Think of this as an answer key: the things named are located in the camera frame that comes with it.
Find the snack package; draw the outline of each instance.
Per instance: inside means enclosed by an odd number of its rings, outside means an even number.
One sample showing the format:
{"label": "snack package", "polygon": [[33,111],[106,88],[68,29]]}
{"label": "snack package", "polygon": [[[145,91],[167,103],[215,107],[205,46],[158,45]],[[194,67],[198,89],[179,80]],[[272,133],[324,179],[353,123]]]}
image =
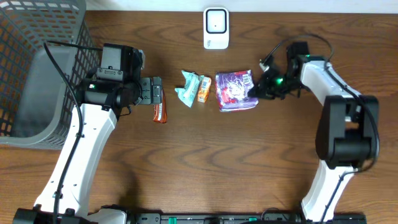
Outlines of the snack package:
{"label": "snack package", "polygon": [[186,71],[182,71],[182,75],[185,77],[185,86],[184,88],[176,88],[175,91],[177,92],[178,98],[185,105],[191,107],[203,76]]}
{"label": "snack package", "polygon": [[255,107],[258,98],[248,97],[253,88],[251,70],[216,74],[216,96],[221,112],[246,110]]}
{"label": "snack package", "polygon": [[154,121],[162,124],[167,122],[166,96],[164,95],[164,90],[162,90],[162,103],[154,105]]}
{"label": "snack package", "polygon": [[209,97],[210,92],[210,85],[211,85],[211,78],[204,77],[201,81],[199,93],[198,93],[198,101],[201,103],[206,102],[207,98]]}

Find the wood grain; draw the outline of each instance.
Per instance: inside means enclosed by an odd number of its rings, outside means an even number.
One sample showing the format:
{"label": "wood grain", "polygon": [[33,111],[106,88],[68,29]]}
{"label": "wood grain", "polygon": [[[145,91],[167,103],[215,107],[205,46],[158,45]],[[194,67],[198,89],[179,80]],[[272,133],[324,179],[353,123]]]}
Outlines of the wood grain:
{"label": "wood grain", "polygon": [[[252,69],[283,38],[314,32],[336,48],[335,70],[362,94],[379,99],[381,156],[370,172],[347,186],[337,212],[364,212],[369,223],[398,218],[398,17],[369,14],[231,13],[226,50],[203,48],[202,13],[87,12],[97,46],[113,42],[146,54],[142,76],[161,76],[167,124],[138,106],[122,117],[107,142],[94,179],[90,210],[118,203],[166,213],[291,210],[307,193],[317,168],[317,99],[261,101],[248,111],[220,113],[214,85],[205,104],[178,100],[181,70],[214,77]],[[313,54],[327,54],[310,42]],[[283,50],[275,55],[285,67]],[[58,159],[58,151],[0,148],[0,223],[30,208]]]}

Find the purple plastic package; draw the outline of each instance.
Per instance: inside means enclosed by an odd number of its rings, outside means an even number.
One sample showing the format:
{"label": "purple plastic package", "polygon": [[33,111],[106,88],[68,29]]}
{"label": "purple plastic package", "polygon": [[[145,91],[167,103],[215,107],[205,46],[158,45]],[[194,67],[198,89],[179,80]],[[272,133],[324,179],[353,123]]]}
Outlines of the purple plastic package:
{"label": "purple plastic package", "polygon": [[255,107],[258,98],[248,97],[253,88],[251,70],[216,74],[216,95],[221,112],[246,110]]}

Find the laundry basket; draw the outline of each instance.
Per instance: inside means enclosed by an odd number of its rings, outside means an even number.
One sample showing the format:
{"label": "laundry basket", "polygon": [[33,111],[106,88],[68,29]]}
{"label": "laundry basket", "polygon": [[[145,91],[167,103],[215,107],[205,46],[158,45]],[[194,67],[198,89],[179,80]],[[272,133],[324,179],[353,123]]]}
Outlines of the laundry basket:
{"label": "laundry basket", "polygon": [[[85,11],[84,0],[0,0],[0,144],[62,148],[73,103],[42,44],[94,47]],[[72,87],[99,64],[93,50],[53,45],[50,51]]]}

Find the light blue wrapper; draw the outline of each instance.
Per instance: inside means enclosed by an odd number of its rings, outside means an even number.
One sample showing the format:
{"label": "light blue wrapper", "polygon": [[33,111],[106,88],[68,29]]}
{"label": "light blue wrapper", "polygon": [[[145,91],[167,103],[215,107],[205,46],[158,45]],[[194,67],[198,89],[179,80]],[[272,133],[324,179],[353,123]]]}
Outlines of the light blue wrapper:
{"label": "light blue wrapper", "polygon": [[197,95],[203,75],[199,76],[192,72],[181,71],[185,77],[184,88],[176,88],[178,98],[187,106],[191,107]]}

